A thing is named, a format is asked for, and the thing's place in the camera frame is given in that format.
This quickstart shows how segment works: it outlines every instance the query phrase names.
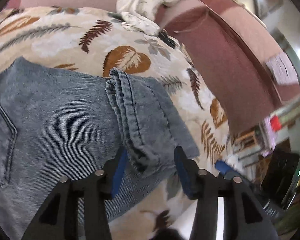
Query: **leaf pattern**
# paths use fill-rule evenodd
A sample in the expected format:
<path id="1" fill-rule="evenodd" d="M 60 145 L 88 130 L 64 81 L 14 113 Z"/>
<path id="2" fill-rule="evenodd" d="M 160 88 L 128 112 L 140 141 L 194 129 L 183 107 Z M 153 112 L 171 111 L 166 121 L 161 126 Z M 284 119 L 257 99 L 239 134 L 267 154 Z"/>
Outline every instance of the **leaf pattern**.
<path id="1" fill-rule="evenodd" d="M 30 17 L 30 16 L 23 16 L 20 17 L 13 22 L 10 22 L 9 24 L 5 25 L 1 30 L 0 30 L 0 36 L 3 36 L 7 33 L 10 33 L 12 31 L 21 29 L 29 24 L 32 24 L 39 20 L 40 17 Z"/>
<path id="2" fill-rule="evenodd" d="M 72 63 L 72 64 L 60 64 L 60 65 L 57 65 L 55 66 L 54 68 L 65 68 L 66 70 L 77 70 L 78 68 L 75 68 L 75 67 L 72 67 L 74 66 L 75 63 Z"/>
<path id="3" fill-rule="evenodd" d="M 212 116 L 213 119 L 213 123 L 216 127 L 216 129 L 222 125 L 225 121 L 228 120 L 225 111 L 223 110 L 223 108 L 220 106 L 219 101 L 214 98 L 211 102 L 210 105 L 210 114 Z"/>
<path id="4" fill-rule="evenodd" d="M 58 13 L 67 13 L 67 14 L 78 14 L 79 9 L 77 8 L 71 8 L 71 7 L 59 7 L 59 6 L 53 6 L 55 9 L 49 12 L 47 15 L 53 15 Z"/>
<path id="5" fill-rule="evenodd" d="M 0 24 L 13 15 L 16 15 L 18 13 L 23 13 L 23 11 L 24 9 L 13 9 L 2 21 L 0 21 Z"/>
<path id="6" fill-rule="evenodd" d="M 69 28 L 78 28 L 77 26 L 71 26 L 69 23 L 66 24 L 52 24 L 51 26 L 43 26 L 43 27 L 37 27 L 34 29 L 30 29 L 28 31 L 24 31 L 22 33 L 19 33 L 17 36 L 15 36 L 13 39 L 7 41 L 0 47 L 0 53 L 4 50 L 8 49 L 9 47 L 18 44 L 22 41 L 25 41 L 27 39 L 33 39 L 33 38 L 39 38 L 42 37 L 45 34 L 56 32 L 56 31 L 64 31 Z"/>
<path id="7" fill-rule="evenodd" d="M 185 83 L 182 82 L 177 76 L 172 77 L 163 77 L 159 79 L 159 82 L 163 85 L 164 89 L 171 95 L 175 94 L 177 90 L 182 89 L 182 85 Z"/>
<path id="8" fill-rule="evenodd" d="M 92 40 L 99 37 L 101 34 L 105 34 L 111 29 L 112 23 L 102 20 L 96 21 L 96 24 L 92 28 L 90 28 L 90 30 L 88 30 L 80 39 L 79 45 L 81 45 L 81 49 L 84 52 L 89 53 L 88 45 L 92 42 Z"/>
<path id="9" fill-rule="evenodd" d="M 108 77 L 110 69 L 120 68 L 128 74 L 142 73 L 150 68 L 151 61 L 146 54 L 136 52 L 133 47 L 119 46 L 111 50 L 103 63 L 103 77 Z"/>
<path id="10" fill-rule="evenodd" d="M 200 90 L 200 81 L 197 77 L 196 73 L 191 68 L 187 68 L 188 75 L 190 77 L 190 83 L 191 83 L 191 90 L 194 94 L 195 101 L 197 102 L 198 106 L 204 110 L 204 108 L 201 105 L 200 99 L 199 99 L 199 90 Z"/>
<path id="11" fill-rule="evenodd" d="M 166 48 L 158 44 L 157 40 L 154 39 L 135 40 L 134 42 L 138 44 L 149 44 L 148 50 L 150 54 L 157 55 L 159 52 L 167 60 L 171 61 L 171 57 L 170 57 L 171 53 Z"/>
<path id="12" fill-rule="evenodd" d="M 207 121 L 204 121 L 201 126 L 201 143 L 203 144 L 204 151 L 207 153 L 207 158 L 211 158 L 212 163 L 221 159 L 221 154 L 226 148 L 225 144 L 220 145 L 214 134 L 211 132 L 211 127 Z"/>

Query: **floral bedspread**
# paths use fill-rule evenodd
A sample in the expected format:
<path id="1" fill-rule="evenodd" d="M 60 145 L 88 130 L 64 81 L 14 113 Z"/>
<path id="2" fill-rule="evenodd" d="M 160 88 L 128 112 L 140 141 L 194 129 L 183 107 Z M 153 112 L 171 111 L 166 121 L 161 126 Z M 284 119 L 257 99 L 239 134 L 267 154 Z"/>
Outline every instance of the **floral bedspread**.
<path id="1" fill-rule="evenodd" d="M 95 8 L 36 7 L 0 14 L 0 72 L 20 56 L 47 67 L 107 77 L 113 67 L 165 87 L 196 142 L 200 168 L 226 155 L 227 117 L 191 64 L 183 45 L 125 30 L 120 20 Z M 191 204 L 176 174 L 110 223 L 113 239 L 148 240 Z"/>

